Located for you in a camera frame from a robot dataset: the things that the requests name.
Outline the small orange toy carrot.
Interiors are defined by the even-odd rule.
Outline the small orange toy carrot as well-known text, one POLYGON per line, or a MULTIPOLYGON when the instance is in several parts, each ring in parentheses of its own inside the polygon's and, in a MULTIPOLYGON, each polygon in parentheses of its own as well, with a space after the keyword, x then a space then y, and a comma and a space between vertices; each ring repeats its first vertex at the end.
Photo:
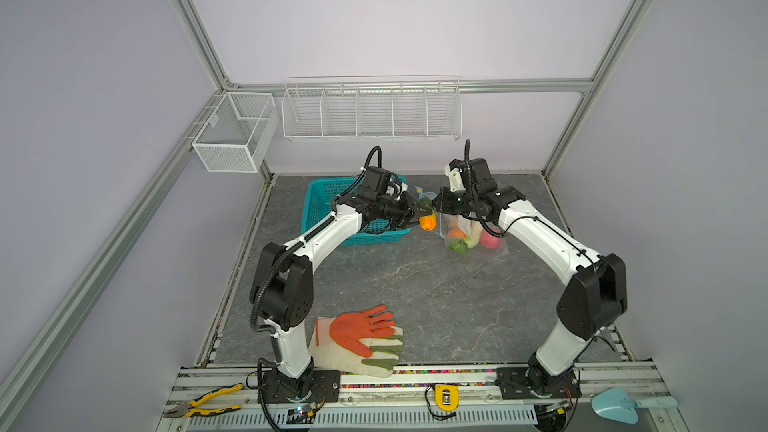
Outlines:
POLYGON ((467 234, 460 228, 453 228, 449 231, 447 237, 449 239, 464 240, 467 237, 467 234))

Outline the clear zip top bag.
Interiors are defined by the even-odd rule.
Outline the clear zip top bag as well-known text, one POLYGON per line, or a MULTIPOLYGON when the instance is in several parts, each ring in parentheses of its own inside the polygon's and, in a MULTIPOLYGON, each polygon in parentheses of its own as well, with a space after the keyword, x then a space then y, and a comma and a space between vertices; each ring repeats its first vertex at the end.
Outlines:
MULTIPOLYGON (((429 197, 432 200, 432 203, 433 203, 433 200, 437 196, 436 193, 434 193, 434 192, 426 192, 421 187, 417 187, 416 188, 416 192, 418 194, 418 202, 419 202, 420 198, 422 198, 423 196, 427 196, 427 197, 429 197)), ((460 228, 461 230, 463 230, 467 234, 469 234, 470 232, 479 232, 479 231, 485 230, 480 225, 479 222, 472 221, 472 220, 464 218, 464 217, 462 217, 460 215, 447 215, 447 214, 440 213, 440 212, 436 212, 436 214, 437 214, 437 227, 432 232, 427 232, 427 231, 425 231, 425 232, 431 233, 433 235, 438 236, 442 240, 443 245, 448 250, 450 250, 450 249, 447 247, 447 240, 446 240, 446 238, 447 238, 447 235, 448 235, 448 233, 449 233, 449 231, 451 229, 453 229, 453 228, 460 228)), ((501 239, 501 247, 498 248, 498 249, 489 250, 489 249, 486 249, 486 248, 482 247, 480 245, 480 243, 479 243, 478 246, 475 247, 474 249, 472 249, 472 250, 470 250, 470 251, 468 251, 468 252, 466 252, 464 254, 459 254, 459 255, 467 256, 467 257, 470 257, 472 259, 501 260, 508 253, 509 253, 509 249, 508 249, 507 243, 504 242, 501 239)))

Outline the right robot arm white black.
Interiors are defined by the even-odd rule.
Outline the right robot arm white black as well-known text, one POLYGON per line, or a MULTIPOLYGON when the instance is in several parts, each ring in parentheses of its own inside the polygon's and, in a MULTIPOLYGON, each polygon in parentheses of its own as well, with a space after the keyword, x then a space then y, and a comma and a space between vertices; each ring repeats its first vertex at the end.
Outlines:
POLYGON ((518 189, 498 185, 486 160, 471 157, 470 140, 445 175, 449 185, 436 197, 437 212, 462 217, 499 240, 515 237, 565 286, 556 306, 556 323, 531 355, 519 383, 537 397, 548 397, 575 378, 577 359, 603 328, 627 311, 625 262, 578 242, 518 189))

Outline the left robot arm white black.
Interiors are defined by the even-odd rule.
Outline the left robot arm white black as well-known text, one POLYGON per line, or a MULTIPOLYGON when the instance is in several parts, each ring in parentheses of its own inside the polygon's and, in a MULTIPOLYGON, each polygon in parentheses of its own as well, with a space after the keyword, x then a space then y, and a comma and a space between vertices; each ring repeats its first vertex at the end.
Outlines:
POLYGON ((336 385, 343 372, 388 377, 403 348, 402 330, 386 306, 316 320, 306 331, 314 301, 314 274, 350 237, 401 234, 419 214, 400 176, 383 168, 373 147, 361 173, 330 202, 323 220, 285 243, 266 244, 249 294, 249 325, 267 332, 274 354, 258 361, 264 400, 307 399, 336 385))

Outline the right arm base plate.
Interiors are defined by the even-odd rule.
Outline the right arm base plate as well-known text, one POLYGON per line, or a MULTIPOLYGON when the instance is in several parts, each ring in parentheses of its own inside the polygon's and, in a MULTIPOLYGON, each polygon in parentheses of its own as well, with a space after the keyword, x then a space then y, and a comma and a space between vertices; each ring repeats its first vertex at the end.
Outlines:
POLYGON ((529 366, 499 367, 494 384, 503 399, 577 399, 582 396, 573 368, 551 376, 529 366))

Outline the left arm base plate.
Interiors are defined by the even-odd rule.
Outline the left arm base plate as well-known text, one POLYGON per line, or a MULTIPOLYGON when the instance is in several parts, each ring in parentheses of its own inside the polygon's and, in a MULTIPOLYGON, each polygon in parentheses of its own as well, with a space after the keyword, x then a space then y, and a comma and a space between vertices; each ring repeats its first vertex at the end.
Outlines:
POLYGON ((307 369, 300 377, 291 378, 275 369, 262 372, 257 387, 264 393, 267 404, 336 403, 340 382, 338 370, 307 369))

